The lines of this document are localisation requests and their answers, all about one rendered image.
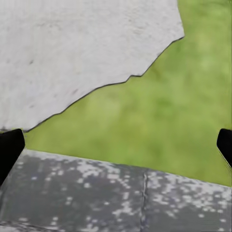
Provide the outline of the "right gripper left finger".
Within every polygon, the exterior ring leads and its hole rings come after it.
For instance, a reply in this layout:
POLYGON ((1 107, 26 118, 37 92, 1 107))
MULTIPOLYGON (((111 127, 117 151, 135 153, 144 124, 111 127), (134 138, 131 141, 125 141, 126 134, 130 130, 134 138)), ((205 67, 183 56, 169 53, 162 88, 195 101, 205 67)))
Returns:
POLYGON ((21 129, 0 133, 0 186, 24 150, 25 141, 21 129))

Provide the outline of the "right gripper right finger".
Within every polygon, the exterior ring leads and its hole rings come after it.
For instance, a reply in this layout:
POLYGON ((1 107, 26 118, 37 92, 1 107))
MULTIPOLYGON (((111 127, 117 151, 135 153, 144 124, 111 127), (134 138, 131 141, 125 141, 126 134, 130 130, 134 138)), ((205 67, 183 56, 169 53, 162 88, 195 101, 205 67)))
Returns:
POLYGON ((217 146, 232 167, 232 130, 220 129, 217 146))

